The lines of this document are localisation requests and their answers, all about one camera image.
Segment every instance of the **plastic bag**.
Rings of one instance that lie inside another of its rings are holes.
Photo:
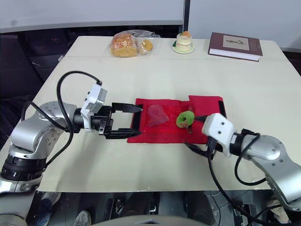
[[[147,108],[147,114],[149,115],[148,126],[152,127],[155,125],[162,124],[166,121],[169,121],[169,117],[163,111],[163,107],[161,105],[150,105]]]
[[[134,57],[150,54],[160,35],[145,30],[128,30],[117,33],[109,44],[109,51],[116,57]]]

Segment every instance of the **cake with frosting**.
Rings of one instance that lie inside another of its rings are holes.
[[[189,32],[177,35],[176,49],[181,52],[188,52],[192,49],[192,37]]]

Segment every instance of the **white plate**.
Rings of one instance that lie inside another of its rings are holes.
[[[187,54],[187,53],[191,53],[194,51],[194,45],[192,45],[191,50],[189,50],[187,52],[179,51],[176,49],[176,47],[173,47],[173,46],[171,46],[171,47],[173,48],[174,51],[176,51],[177,53],[181,53],[181,54]]]

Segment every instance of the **book cover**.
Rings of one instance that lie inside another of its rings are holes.
[[[244,36],[213,32],[211,34],[208,54],[211,48],[262,56],[259,39]]]

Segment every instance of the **white wall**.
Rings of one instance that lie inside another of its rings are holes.
[[[182,24],[184,0],[0,0],[0,32]]]
[[[229,33],[301,52],[301,0],[191,0],[188,28],[193,38]]]

